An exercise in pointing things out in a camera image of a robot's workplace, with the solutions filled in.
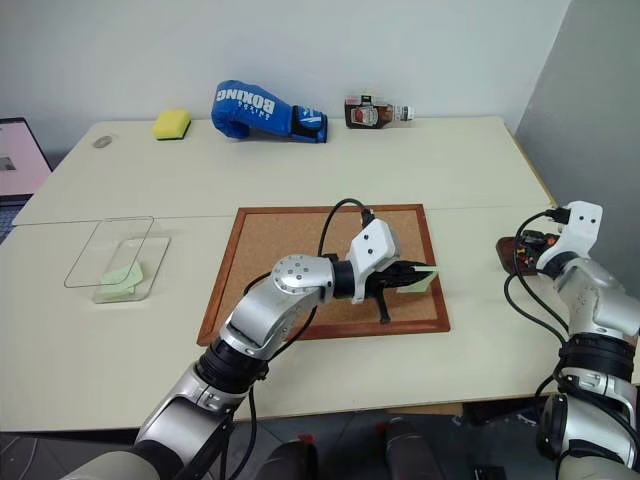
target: blue boxing glove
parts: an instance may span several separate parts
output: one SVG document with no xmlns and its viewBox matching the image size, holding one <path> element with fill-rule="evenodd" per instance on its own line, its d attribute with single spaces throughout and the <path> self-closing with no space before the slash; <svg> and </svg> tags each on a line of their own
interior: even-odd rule
<svg viewBox="0 0 640 480">
<path fill-rule="evenodd" d="M 304 142 L 327 141 L 324 113 L 299 105 L 292 107 L 265 89 L 238 80 L 218 85 L 211 120 L 232 138 L 246 138 L 250 128 L 259 128 Z"/>
</svg>

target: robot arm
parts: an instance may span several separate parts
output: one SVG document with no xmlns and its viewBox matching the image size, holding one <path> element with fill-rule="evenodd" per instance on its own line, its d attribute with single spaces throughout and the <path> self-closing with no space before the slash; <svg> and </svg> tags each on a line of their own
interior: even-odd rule
<svg viewBox="0 0 640 480">
<path fill-rule="evenodd" d="M 428 275 L 413 271 L 421 263 L 395 262 L 394 234 L 367 215 L 347 260 L 290 255 L 276 263 L 147 418 L 133 448 L 100 456 L 65 479 L 201 478 L 225 448 L 235 410 L 254 382 L 265 378 L 269 360 L 300 315 L 333 298 L 361 303 L 367 296 L 375 296 L 386 312 L 382 288 L 410 285 Z"/>
<path fill-rule="evenodd" d="M 586 202 L 558 209 L 562 235 L 536 263 L 570 317 L 553 375 L 560 394 L 547 399 L 538 432 L 538 448 L 558 462 L 562 480 L 640 479 L 631 384 L 640 302 L 589 258 L 601 217 L 601 207 Z"/>
</svg>

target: green object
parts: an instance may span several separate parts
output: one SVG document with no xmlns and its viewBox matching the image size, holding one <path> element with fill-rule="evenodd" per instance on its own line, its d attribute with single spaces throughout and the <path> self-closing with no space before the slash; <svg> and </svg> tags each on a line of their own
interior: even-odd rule
<svg viewBox="0 0 640 480">
<path fill-rule="evenodd" d="M 140 263 L 133 262 L 131 269 L 124 267 L 102 275 L 100 295 L 108 298 L 133 295 L 142 279 Z"/>
<path fill-rule="evenodd" d="M 431 285 L 436 276 L 438 276 L 438 267 L 436 266 L 427 266 L 427 267 L 413 267 L 413 270 L 416 272 L 431 272 L 427 278 L 423 278 L 419 282 L 413 283 L 411 285 L 407 285 L 406 287 L 398 287 L 396 292 L 398 293 L 423 293 L 426 292 Z"/>
</svg>

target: laptop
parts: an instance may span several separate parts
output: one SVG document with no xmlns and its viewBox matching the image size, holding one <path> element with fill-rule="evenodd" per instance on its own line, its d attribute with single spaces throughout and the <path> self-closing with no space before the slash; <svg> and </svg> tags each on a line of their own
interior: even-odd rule
<svg viewBox="0 0 640 480">
<path fill-rule="evenodd" d="M 21 207 L 51 174 L 24 118 L 0 118 L 0 207 Z"/>
</svg>

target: transparent container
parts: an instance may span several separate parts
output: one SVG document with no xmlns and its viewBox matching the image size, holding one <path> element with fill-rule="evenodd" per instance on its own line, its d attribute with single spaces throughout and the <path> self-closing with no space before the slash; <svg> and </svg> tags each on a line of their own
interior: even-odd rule
<svg viewBox="0 0 640 480">
<path fill-rule="evenodd" d="M 169 241 L 153 217 L 103 220 L 85 243 L 64 286 L 95 288 L 95 303 L 143 300 L 151 292 Z"/>
</svg>

